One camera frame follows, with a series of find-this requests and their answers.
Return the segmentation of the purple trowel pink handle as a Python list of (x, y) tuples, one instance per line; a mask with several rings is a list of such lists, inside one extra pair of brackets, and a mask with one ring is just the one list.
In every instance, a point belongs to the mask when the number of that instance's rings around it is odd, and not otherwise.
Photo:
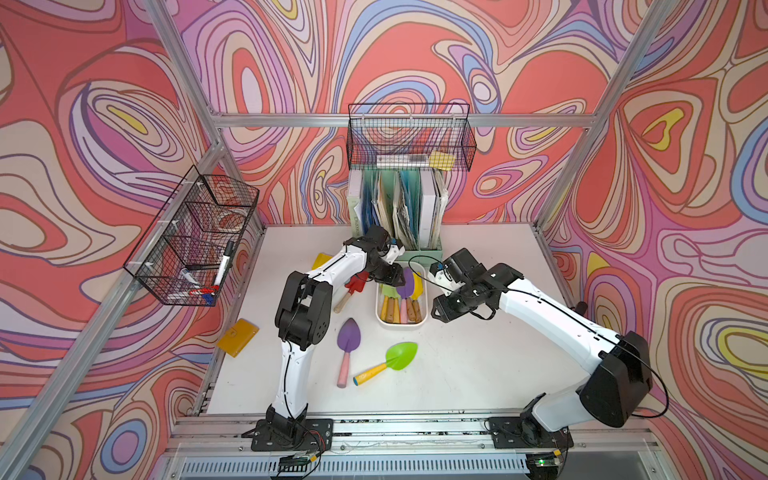
[(401, 323), (409, 324), (413, 320), (413, 310), (411, 305), (411, 296), (413, 294), (414, 282), (412, 276), (412, 270), (409, 267), (404, 269), (406, 284), (397, 288), (397, 294), (400, 300), (401, 308)]
[(347, 386), (351, 363), (351, 353), (359, 347), (360, 343), (361, 331), (359, 325), (353, 318), (348, 318), (340, 328), (337, 336), (337, 346), (343, 352), (342, 362), (337, 378), (337, 387), (340, 389), (343, 389)]

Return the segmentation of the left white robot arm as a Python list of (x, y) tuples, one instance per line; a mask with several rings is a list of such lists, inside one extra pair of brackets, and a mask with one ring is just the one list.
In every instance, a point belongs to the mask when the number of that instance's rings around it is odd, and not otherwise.
[(320, 267), (292, 272), (286, 279), (275, 315), (281, 341), (281, 372), (270, 410), (297, 420), (306, 414), (307, 385), (314, 348), (325, 337), (331, 321), (334, 293), (366, 273), (377, 283), (403, 286), (405, 253), (401, 241), (380, 226), (343, 242), (340, 251)]

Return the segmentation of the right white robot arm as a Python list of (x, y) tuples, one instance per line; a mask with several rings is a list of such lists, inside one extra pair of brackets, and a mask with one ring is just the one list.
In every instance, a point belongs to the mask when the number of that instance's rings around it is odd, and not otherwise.
[(588, 320), (505, 263), (487, 268), (462, 248), (433, 262), (429, 279), (442, 290), (432, 304), (437, 320), (449, 323), (476, 315), (480, 306), (502, 311), (546, 336), (587, 373), (579, 383), (531, 400), (521, 415), (526, 433), (555, 432), (592, 420), (621, 428), (653, 387), (645, 338)]

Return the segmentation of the green scoop yellow handle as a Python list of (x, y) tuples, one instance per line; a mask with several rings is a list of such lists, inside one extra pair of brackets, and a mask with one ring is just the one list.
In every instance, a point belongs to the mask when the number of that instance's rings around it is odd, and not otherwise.
[(418, 344), (415, 342), (395, 344), (387, 350), (383, 363), (358, 374), (353, 378), (353, 383), (360, 386), (387, 369), (401, 371), (411, 364), (417, 353)]

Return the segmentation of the yellow shovel wooden handle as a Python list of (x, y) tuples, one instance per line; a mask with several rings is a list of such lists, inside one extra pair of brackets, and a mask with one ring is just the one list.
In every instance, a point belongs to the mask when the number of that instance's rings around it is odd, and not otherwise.
[(412, 322), (421, 323), (423, 316), (420, 308), (420, 298), (423, 294), (423, 283), (421, 277), (415, 271), (412, 272), (412, 276), (414, 282), (413, 294), (411, 296), (411, 305), (414, 313)]

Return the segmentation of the light green trowel wooden handle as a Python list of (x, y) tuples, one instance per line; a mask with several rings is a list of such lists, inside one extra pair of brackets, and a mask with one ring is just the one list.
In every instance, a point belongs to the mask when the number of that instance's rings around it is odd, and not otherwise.
[(388, 308), (388, 324), (394, 324), (393, 323), (393, 301), (392, 299), (398, 299), (397, 297), (397, 290), (390, 286), (390, 285), (381, 285), (381, 294), (383, 296), (389, 297), (389, 308)]

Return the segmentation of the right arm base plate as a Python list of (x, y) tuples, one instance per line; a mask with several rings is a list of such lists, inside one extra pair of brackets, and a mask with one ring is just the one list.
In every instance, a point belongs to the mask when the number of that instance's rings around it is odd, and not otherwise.
[(533, 416), (533, 407), (545, 396), (531, 400), (517, 416), (489, 417), (485, 427), (496, 449), (548, 449), (563, 450), (574, 446), (567, 427), (555, 432), (547, 431)]

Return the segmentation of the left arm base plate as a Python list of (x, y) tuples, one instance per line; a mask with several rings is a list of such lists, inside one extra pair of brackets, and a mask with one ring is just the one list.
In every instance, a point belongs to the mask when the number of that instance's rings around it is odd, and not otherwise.
[(334, 421), (330, 418), (309, 418), (301, 422), (262, 419), (241, 437), (251, 439), (251, 450), (254, 452), (324, 453), (332, 446), (333, 431)]

